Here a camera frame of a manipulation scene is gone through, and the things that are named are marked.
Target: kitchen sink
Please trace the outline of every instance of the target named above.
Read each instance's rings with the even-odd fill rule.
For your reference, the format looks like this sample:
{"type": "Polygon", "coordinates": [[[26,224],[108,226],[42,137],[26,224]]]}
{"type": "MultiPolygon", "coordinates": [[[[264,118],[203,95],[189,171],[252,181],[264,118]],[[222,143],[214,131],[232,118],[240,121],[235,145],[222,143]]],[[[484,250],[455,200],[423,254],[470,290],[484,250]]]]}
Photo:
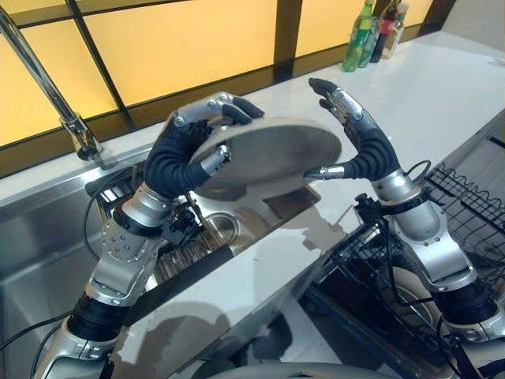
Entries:
{"type": "MultiPolygon", "coordinates": [[[[148,148],[139,148],[121,157],[114,172],[136,165],[135,175],[141,175],[148,151],[148,148]]],[[[84,209],[89,201],[86,189],[89,191],[93,182],[99,182],[105,176],[106,173],[99,168],[77,172],[21,193],[11,202],[4,202],[0,214],[0,340],[72,309],[82,294],[95,267],[95,261],[85,249],[82,239],[84,209]]],[[[135,186],[132,178],[126,181],[135,186]]],[[[112,185],[104,194],[116,198],[128,195],[128,191],[117,189],[112,185]]],[[[221,245],[228,246],[236,256],[314,205],[319,197],[310,188],[302,186],[291,193],[265,199],[258,199],[253,194],[235,201],[217,201],[191,193],[186,200],[196,203],[200,210],[203,239],[215,241],[208,243],[203,252],[200,251],[202,258],[211,256],[213,250],[221,245]]],[[[88,239],[97,252],[100,251],[100,220],[103,222],[104,218],[107,218],[107,212],[103,207],[92,207],[88,239]]],[[[194,263],[184,259],[181,265],[181,259],[177,262],[177,255],[172,257],[176,269],[168,270],[166,262],[159,261],[155,270],[158,275],[150,278],[148,289],[180,275],[194,263]]],[[[2,352],[0,365],[6,378],[28,376],[36,348],[50,329],[51,326],[38,328],[2,352]]]]}

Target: dish rack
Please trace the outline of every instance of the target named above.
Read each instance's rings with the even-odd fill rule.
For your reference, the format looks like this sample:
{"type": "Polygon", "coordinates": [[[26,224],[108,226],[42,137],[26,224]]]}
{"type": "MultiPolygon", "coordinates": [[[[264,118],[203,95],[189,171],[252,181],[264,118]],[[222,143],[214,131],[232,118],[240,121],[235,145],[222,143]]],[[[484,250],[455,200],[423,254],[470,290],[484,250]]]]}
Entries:
{"type": "MultiPolygon", "coordinates": [[[[488,191],[479,189],[443,163],[425,176],[423,184],[431,190],[432,200],[446,212],[451,236],[473,262],[488,289],[494,291],[505,276],[505,207],[502,201],[492,198],[488,191]]],[[[440,312],[432,302],[405,307],[395,301],[387,271],[386,241],[377,226],[361,225],[335,247],[316,284],[397,351],[416,357],[414,360],[419,366],[428,370],[422,377],[451,377],[436,332],[440,312]]],[[[402,243],[394,236],[391,236],[391,261],[398,273],[409,273],[413,285],[425,291],[411,273],[402,243]]],[[[396,274],[400,298],[406,302],[419,298],[398,284],[396,274]]],[[[428,296],[425,291],[421,297],[428,296]]],[[[451,351],[455,341],[451,338],[443,341],[446,351],[451,351]]]]}

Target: black cable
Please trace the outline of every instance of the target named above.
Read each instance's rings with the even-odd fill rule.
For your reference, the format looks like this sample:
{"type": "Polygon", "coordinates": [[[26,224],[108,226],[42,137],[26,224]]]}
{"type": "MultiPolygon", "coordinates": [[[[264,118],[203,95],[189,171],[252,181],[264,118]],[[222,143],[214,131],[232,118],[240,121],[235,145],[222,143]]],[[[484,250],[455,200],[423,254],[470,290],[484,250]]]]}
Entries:
{"type": "Polygon", "coordinates": [[[93,201],[96,200],[96,198],[103,192],[103,190],[105,189],[105,187],[107,187],[108,185],[110,185],[112,183],[112,181],[114,179],[116,179],[118,176],[120,176],[121,174],[124,174],[127,170],[133,168],[135,169],[134,167],[137,167],[136,165],[133,165],[131,167],[126,167],[126,168],[123,168],[122,170],[118,171],[117,173],[115,173],[114,175],[112,175],[110,178],[108,178],[91,196],[91,198],[89,199],[89,202],[88,202],[88,205],[86,205],[86,209],[84,211],[84,218],[82,220],[82,237],[83,237],[83,240],[84,240],[84,245],[86,246],[86,249],[88,249],[88,252],[93,256],[93,258],[95,258],[96,260],[100,259],[99,255],[93,250],[93,248],[91,247],[91,245],[89,244],[89,241],[88,241],[88,231],[86,230],[87,229],[87,226],[88,226],[88,217],[89,217],[89,211],[91,210],[92,208],[92,205],[93,205],[93,201]]]}
{"type": "Polygon", "coordinates": [[[65,317],[69,316],[71,313],[72,313],[72,311],[69,310],[68,312],[60,314],[59,316],[52,317],[52,318],[50,318],[48,320],[44,320],[44,321],[38,322],[37,324],[28,326],[27,328],[24,328],[20,332],[16,333],[14,336],[10,337],[2,345],[0,345],[0,351],[3,350],[3,349],[5,349],[7,346],[9,346],[12,342],[14,342],[15,340],[17,340],[18,338],[20,338],[20,337],[24,336],[26,333],[32,331],[33,329],[40,328],[41,326],[44,326],[44,325],[47,325],[47,324],[52,324],[53,322],[59,321],[62,318],[65,318],[65,317]]]}
{"type": "Polygon", "coordinates": [[[423,302],[432,302],[433,298],[419,298],[418,300],[413,300],[412,302],[406,302],[400,297],[398,288],[396,287],[395,273],[393,271],[393,253],[391,248],[391,233],[388,226],[389,223],[386,219],[382,219],[382,222],[382,232],[386,235],[387,273],[389,275],[389,281],[391,283],[391,291],[393,292],[396,302],[400,306],[416,306],[418,304],[422,304],[423,302]]]}
{"type": "Polygon", "coordinates": [[[443,338],[442,336],[440,335],[440,330],[442,329],[442,321],[443,321],[443,317],[440,316],[439,318],[439,321],[436,323],[436,338],[438,340],[438,343],[439,343],[439,349],[440,351],[442,351],[442,355],[443,355],[443,358],[445,359],[446,363],[449,365],[449,367],[451,368],[451,370],[458,376],[458,377],[463,377],[461,375],[461,373],[459,372],[458,369],[456,369],[455,365],[452,364],[451,360],[449,359],[449,357],[447,356],[447,353],[445,351],[445,349],[443,348],[443,338]]]}
{"type": "Polygon", "coordinates": [[[423,179],[424,176],[426,176],[426,174],[428,173],[429,169],[432,167],[432,161],[429,160],[429,159],[425,159],[425,160],[422,160],[421,162],[417,162],[416,164],[414,164],[406,173],[405,173],[405,176],[409,176],[412,171],[414,171],[416,168],[418,168],[420,165],[422,164],[425,164],[425,168],[423,169],[423,171],[418,175],[416,176],[416,178],[412,181],[414,183],[416,182],[419,182],[421,179],[423,179]]]}
{"type": "Polygon", "coordinates": [[[62,326],[62,324],[58,324],[56,325],[54,328],[52,328],[47,334],[46,336],[43,338],[43,340],[40,342],[40,345],[39,345],[39,348],[37,349],[37,352],[35,354],[35,357],[33,359],[33,363],[32,363],[32,370],[30,371],[30,378],[33,378],[35,376],[35,372],[37,371],[37,365],[39,364],[39,359],[40,359],[40,355],[42,354],[42,350],[44,349],[44,346],[47,342],[48,339],[50,339],[50,337],[58,330],[60,329],[60,326],[62,326]]]}

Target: robotic hand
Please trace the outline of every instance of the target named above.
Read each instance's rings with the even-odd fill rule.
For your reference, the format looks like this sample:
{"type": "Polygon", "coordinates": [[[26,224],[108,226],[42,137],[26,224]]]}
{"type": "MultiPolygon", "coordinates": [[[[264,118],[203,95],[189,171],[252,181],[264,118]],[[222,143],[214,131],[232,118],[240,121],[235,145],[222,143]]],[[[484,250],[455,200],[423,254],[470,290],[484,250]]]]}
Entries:
{"type": "Polygon", "coordinates": [[[102,370],[104,376],[106,371],[111,374],[104,364],[129,309],[152,274],[163,222],[180,195],[203,184],[231,158],[224,144],[198,163],[189,163],[193,153],[213,126],[245,125],[263,115],[247,100],[226,92],[170,115],[145,164],[144,183],[115,207],[113,219],[103,225],[102,256],[34,378],[91,378],[99,377],[102,370]]]}
{"type": "MultiPolygon", "coordinates": [[[[407,246],[406,255],[448,329],[468,342],[505,336],[503,307],[492,299],[470,260],[449,235],[442,209],[429,200],[426,189],[404,174],[395,150],[370,114],[330,81],[309,79],[309,84],[324,97],[321,107],[343,125],[357,155],[349,162],[309,170],[305,177],[368,179],[380,200],[376,212],[380,217],[387,215],[391,232],[407,246]]],[[[357,201],[360,207],[369,199],[361,195],[357,201]]]]}

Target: chrome faucet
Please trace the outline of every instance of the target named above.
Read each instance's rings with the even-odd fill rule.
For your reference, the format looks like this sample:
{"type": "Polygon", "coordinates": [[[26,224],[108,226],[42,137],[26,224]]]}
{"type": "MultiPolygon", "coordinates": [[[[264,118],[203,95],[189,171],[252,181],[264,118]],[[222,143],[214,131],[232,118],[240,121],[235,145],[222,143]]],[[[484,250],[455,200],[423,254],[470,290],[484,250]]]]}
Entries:
{"type": "Polygon", "coordinates": [[[69,132],[73,147],[77,156],[82,160],[94,160],[102,165],[100,152],[102,147],[96,140],[92,131],[86,126],[82,117],[72,111],[70,105],[63,98],[62,94],[51,80],[47,71],[43,68],[39,59],[28,45],[13,19],[0,6],[0,33],[2,33],[9,45],[16,51],[17,56],[23,62],[28,72],[33,76],[40,89],[46,94],[53,104],[54,109],[60,115],[60,123],[69,132]]]}

